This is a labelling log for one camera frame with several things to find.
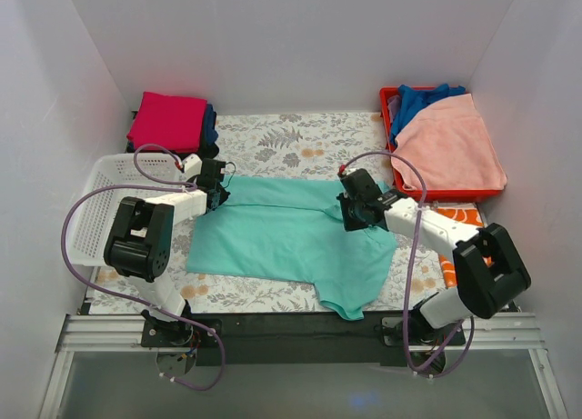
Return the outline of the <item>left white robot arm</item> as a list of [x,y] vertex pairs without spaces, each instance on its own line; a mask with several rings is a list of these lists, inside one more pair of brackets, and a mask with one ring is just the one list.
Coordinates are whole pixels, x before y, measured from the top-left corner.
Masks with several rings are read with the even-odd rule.
[[229,196],[222,186],[228,162],[204,159],[186,165],[185,187],[163,195],[124,197],[105,243],[105,263],[126,277],[145,301],[146,314],[163,321],[162,335],[175,346],[187,344],[194,333],[185,318],[186,300],[166,271],[174,227],[217,209]]

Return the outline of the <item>white plastic basket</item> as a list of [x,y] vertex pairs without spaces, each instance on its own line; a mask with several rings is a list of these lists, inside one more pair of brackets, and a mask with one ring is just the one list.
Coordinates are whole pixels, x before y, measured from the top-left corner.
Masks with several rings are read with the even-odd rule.
[[84,192],[105,191],[84,201],[67,227],[66,248],[72,264],[103,266],[107,237],[121,200],[127,196],[146,199],[178,189],[195,175],[184,175],[175,159],[163,153],[106,155],[95,163]]

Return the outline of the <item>teal t shirt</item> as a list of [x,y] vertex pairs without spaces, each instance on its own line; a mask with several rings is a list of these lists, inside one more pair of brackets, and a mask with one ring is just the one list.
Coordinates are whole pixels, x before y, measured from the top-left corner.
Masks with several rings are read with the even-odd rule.
[[378,227],[345,230],[339,182],[236,176],[229,189],[226,202],[195,219],[188,272],[312,284],[322,306],[363,318],[397,242]]

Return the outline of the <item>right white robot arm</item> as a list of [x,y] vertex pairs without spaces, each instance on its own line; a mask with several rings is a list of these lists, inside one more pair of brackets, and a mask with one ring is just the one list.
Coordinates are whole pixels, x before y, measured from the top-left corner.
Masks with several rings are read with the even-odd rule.
[[338,176],[344,190],[337,199],[347,231],[380,227],[417,240],[454,265],[456,286],[405,312],[393,334],[432,344],[446,327],[471,316],[489,319],[530,287],[531,277],[505,227],[464,224],[423,209],[395,189],[380,189],[364,169],[342,167]]

